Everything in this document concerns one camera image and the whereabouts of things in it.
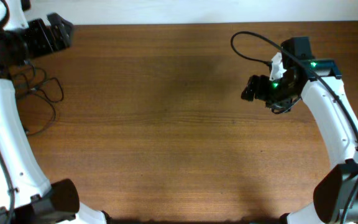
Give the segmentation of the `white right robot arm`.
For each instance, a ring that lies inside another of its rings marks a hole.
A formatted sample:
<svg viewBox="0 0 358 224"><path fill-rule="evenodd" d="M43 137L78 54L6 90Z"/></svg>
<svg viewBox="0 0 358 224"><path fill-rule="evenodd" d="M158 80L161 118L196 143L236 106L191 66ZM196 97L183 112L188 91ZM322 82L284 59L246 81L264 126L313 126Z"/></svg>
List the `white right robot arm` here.
<svg viewBox="0 0 358 224"><path fill-rule="evenodd" d="M332 59L317 59L308 37L293 37L263 63L270 74L249 78L241 98L261 100L274 114L299 101L311 111L324 140L331 170L306 207L277 223L358 223L358 119L347 99L342 74Z"/></svg>

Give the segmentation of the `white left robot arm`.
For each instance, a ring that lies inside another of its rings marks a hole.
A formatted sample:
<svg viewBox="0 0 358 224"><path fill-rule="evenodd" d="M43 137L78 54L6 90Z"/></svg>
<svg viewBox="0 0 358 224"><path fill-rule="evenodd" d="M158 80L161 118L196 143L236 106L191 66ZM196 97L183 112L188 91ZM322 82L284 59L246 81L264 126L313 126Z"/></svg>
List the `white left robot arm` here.
<svg viewBox="0 0 358 224"><path fill-rule="evenodd" d="M51 183L32 153L17 110L12 66L71 46L73 24L56 13L26 21L29 1L3 1L0 17L0 223L107 223L79 200L70 179Z"/></svg>

